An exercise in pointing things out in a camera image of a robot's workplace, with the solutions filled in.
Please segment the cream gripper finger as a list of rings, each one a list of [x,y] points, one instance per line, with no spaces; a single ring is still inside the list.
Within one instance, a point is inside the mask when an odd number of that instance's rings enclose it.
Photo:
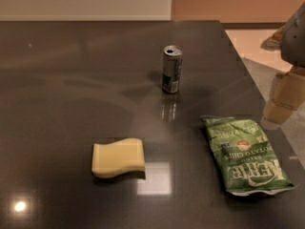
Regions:
[[[284,123],[305,102],[305,68],[293,66],[277,73],[264,107],[264,118],[275,124]]]

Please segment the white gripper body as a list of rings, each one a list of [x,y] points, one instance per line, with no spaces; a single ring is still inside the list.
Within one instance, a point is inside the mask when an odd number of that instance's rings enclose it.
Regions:
[[[281,58],[305,67],[305,2],[287,21],[281,37]]]

